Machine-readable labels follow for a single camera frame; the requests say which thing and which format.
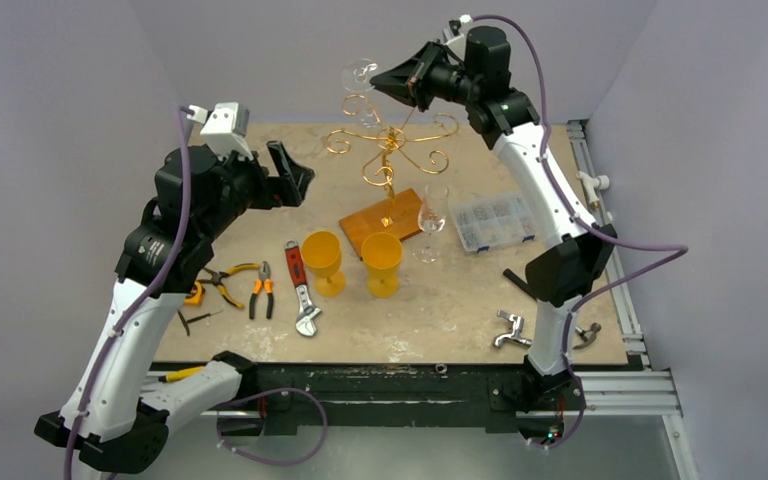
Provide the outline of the clear wine glass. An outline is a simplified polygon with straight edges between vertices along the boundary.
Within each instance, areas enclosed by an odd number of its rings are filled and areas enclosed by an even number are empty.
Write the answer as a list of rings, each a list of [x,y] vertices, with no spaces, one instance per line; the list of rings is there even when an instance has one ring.
[[[434,263],[439,257],[438,235],[447,220],[449,188],[439,182],[428,184],[423,192],[417,223],[422,240],[414,246],[413,255],[423,263]]]
[[[368,130],[381,126],[380,115],[369,98],[373,90],[371,79],[378,69],[375,61],[361,58],[349,62],[341,71],[341,84],[348,92],[341,104],[342,112]]]

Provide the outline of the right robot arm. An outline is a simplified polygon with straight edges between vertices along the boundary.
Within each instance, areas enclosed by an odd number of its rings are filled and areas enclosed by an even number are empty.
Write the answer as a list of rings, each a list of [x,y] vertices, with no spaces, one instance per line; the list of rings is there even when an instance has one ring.
[[[529,97],[511,86],[511,46],[493,26],[430,41],[400,65],[373,75],[371,86],[421,111],[435,99],[461,105],[472,129],[508,169],[535,221],[544,252],[525,267],[536,298],[535,337],[517,400],[544,407],[574,376],[575,316],[601,276],[616,231],[581,206],[548,148],[549,129]]]

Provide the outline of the yellow wine glass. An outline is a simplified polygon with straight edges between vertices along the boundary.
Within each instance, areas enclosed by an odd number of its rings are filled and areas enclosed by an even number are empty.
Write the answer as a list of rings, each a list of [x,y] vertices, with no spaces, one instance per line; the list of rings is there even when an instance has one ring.
[[[336,297],[343,292],[346,279],[340,270],[342,249],[334,233],[317,231],[309,235],[302,243],[301,256],[321,296]]]
[[[390,233],[374,233],[364,240],[361,257],[367,272],[366,288],[373,296],[389,298],[396,293],[402,255],[401,241]]]

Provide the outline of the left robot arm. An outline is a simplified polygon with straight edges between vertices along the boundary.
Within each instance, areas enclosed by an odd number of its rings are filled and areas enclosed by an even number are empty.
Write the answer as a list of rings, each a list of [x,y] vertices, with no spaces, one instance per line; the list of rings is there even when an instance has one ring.
[[[214,407],[244,409],[267,391],[256,364],[224,351],[200,370],[149,392],[145,378],[159,343],[213,256],[214,241],[250,209],[297,207],[314,171],[278,141],[274,168],[256,154],[226,157],[205,145],[170,152],[155,196],[126,238],[105,325],[69,400],[34,432],[65,452],[67,479],[112,479],[145,471],[169,437]]]

